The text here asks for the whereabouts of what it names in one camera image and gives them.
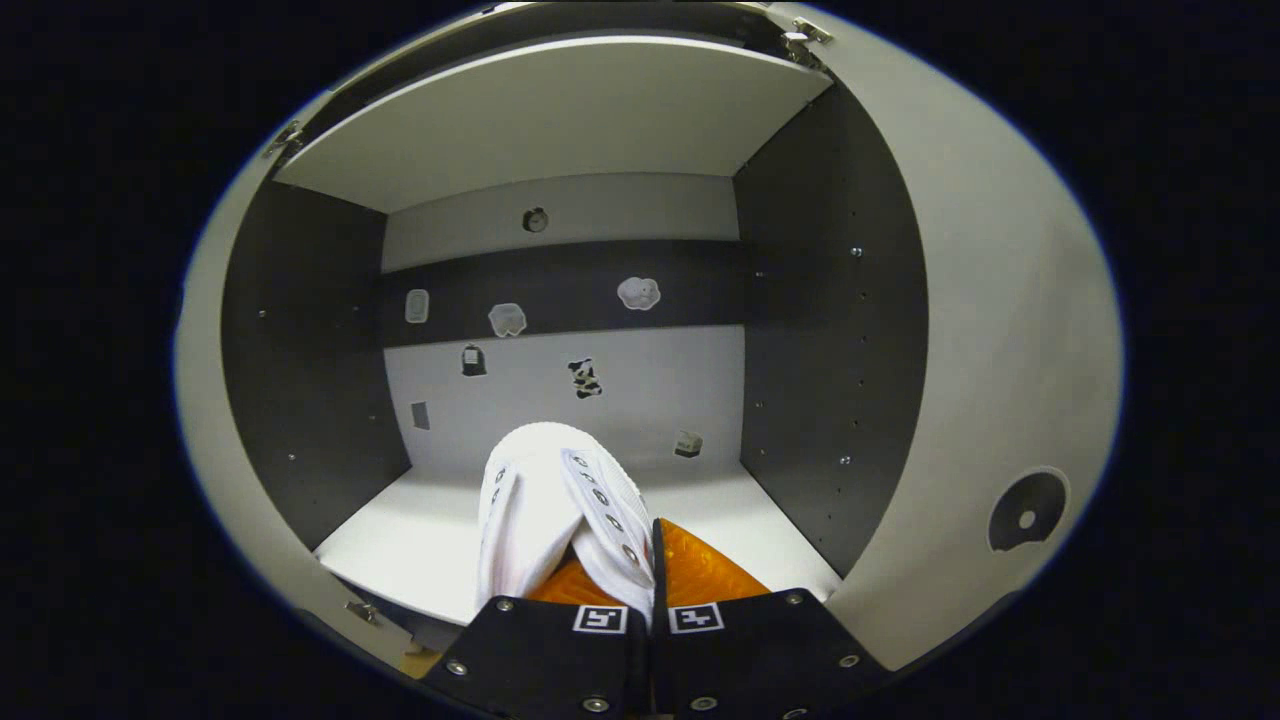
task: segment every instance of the white floor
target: white floor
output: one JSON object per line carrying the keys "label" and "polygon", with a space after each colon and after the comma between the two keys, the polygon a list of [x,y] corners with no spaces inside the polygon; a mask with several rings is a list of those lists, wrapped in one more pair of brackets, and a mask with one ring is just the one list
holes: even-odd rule
{"label": "white floor", "polygon": [[[826,601],[840,585],[835,570],[741,466],[628,473],[654,518],[703,538],[771,591],[804,587]],[[479,492],[479,473],[433,478],[411,469],[325,539],[316,557],[335,575],[397,605],[467,624],[476,612]]]}

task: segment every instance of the white shelf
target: white shelf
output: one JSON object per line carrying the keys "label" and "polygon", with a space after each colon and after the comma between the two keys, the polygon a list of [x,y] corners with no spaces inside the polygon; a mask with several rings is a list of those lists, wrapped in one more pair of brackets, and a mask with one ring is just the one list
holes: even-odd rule
{"label": "white shelf", "polygon": [[[771,591],[804,587],[820,601],[840,577],[737,466],[723,471],[630,470],[653,518],[710,543]],[[430,478],[411,469],[316,550],[339,578],[424,615],[475,616],[480,473]]]}
{"label": "white shelf", "polygon": [[378,100],[303,147],[275,179],[390,214],[536,178],[728,177],[829,86],[823,73],[716,42],[545,42]]}

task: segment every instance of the black background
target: black background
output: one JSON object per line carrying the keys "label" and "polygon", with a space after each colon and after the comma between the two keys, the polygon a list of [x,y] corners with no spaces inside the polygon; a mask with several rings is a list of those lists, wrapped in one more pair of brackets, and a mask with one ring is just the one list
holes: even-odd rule
{"label": "black background", "polygon": [[[1275,518],[1275,491],[1249,483],[1275,479],[1275,420],[1252,375],[1271,334],[1256,302],[1275,242],[1258,220],[1275,200],[1252,133],[1276,101],[1263,56],[1275,24],[1230,4],[1039,5],[849,12],[991,101],[1078,191],[1125,304],[1124,434],[1025,597],[858,715],[1275,712],[1274,666],[1247,642],[1265,641],[1262,512]],[[10,270],[19,642],[6,647],[19,673],[6,706],[429,715],[248,580],[192,484],[169,343],[192,243],[247,152],[442,6],[24,10],[3,26],[19,122],[4,143],[10,209],[36,220],[9,228],[29,264]]]}

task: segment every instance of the orange object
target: orange object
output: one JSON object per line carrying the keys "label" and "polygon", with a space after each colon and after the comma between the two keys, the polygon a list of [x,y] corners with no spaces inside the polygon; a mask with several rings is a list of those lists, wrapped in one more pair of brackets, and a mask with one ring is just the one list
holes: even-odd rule
{"label": "orange object", "polygon": [[[764,587],[736,562],[724,557],[698,536],[672,523],[662,523],[662,539],[667,555],[667,605],[701,605],[768,594]],[[591,580],[577,557],[570,559],[530,600],[566,605],[622,605]]]}

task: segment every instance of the hinge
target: hinge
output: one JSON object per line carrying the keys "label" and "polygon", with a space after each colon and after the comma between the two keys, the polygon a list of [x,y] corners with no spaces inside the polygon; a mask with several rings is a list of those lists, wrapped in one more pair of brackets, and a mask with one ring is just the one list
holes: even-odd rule
{"label": "hinge", "polygon": [[782,46],[787,51],[787,58],[799,65],[814,70],[826,70],[827,65],[809,50],[806,44],[817,42],[818,45],[826,45],[831,42],[831,33],[804,18],[796,18],[791,20],[791,24],[796,29],[782,33]]}
{"label": "hinge", "polygon": [[302,127],[298,126],[297,120],[293,120],[289,124],[284,126],[284,129],[280,131],[280,135],[275,136],[275,140],[273,140],[271,143],[266,146],[266,150],[262,151],[262,156],[270,158],[278,150],[280,150],[280,158],[276,160],[276,164],[280,164],[282,161],[292,158],[301,149],[302,149]]}
{"label": "hinge", "polygon": [[367,602],[348,602],[347,610],[351,610],[356,614],[356,616],[370,625],[378,624],[378,609]]}

